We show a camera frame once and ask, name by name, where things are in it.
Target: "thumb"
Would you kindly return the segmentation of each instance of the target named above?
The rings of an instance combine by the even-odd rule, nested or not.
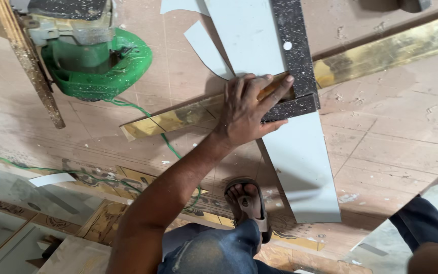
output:
[[[261,133],[261,136],[264,136],[266,134],[269,134],[270,132],[279,129],[282,125],[286,123],[288,123],[288,120],[279,120],[275,122],[264,123],[261,125],[259,132]]]

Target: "person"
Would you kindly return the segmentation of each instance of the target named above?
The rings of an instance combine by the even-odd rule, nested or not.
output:
[[[225,84],[224,107],[217,127],[149,185],[122,217],[107,274],[291,273],[253,259],[261,243],[270,240],[271,226],[259,186],[251,178],[235,178],[225,189],[224,197],[234,215],[233,230],[191,223],[165,233],[198,184],[225,156],[288,122],[260,122],[294,83],[294,78],[287,76],[276,90],[258,101],[260,90],[272,80],[272,75],[246,74]],[[412,250],[424,251],[424,242],[438,242],[438,225],[424,223],[433,219],[411,220],[428,214],[438,221],[438,212],[421,197],[414,200],[393,216],[392,222]],[[429,233],[413,233],[417,229]],[[423,259],[433,255],[434,248],[428,249],[422,254]]]

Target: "wooden workbench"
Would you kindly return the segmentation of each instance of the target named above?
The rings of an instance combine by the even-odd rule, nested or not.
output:
[[[160,15],[159,8],[159,0],[124,0],[118,7],[120,23],[154,54],[143,78],[118,99],[150,113],[220,92],[224,82],[203,65],[183,36],[201,20],[215,37],[210,18],[182,10]],[[438,2],[420,14],[368,10],[356,1],[311,0],[304,1],[303,8],[311,51],[318,56],[438,12]],[[114,173],[119,165],[159,175],[178,160],[160,136],[127,142],[118,126],[142,117],[136,109],[83,102],[54,89],[67,125],[62,130],[53,127],[8,42],[0,38],[0,156],[21,164],[97,174]],[[343,223],[298,225],[288,206],[269,216],[285,237],[311,239],[325,245],[315,253],[340,259],[438,177],[438,56],[332,86],[319,95]],[[167,137],[185,155],[214,126],[207,122]],[[280,199],[288,205],[275,170],[251,142],[206,176],[202,187],[209,192],[197,209],[231,217],[222,194],[227,180],[235,176],[256,178],[267,202]],[[93,187],[117,193],[112,186]]]

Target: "green power tool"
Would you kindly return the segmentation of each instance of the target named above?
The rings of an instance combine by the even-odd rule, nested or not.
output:
[[[112,0],[30,0],[24,20],[53,81],[84,101],[112,99],[149,68],[150,48],[113,26]]]

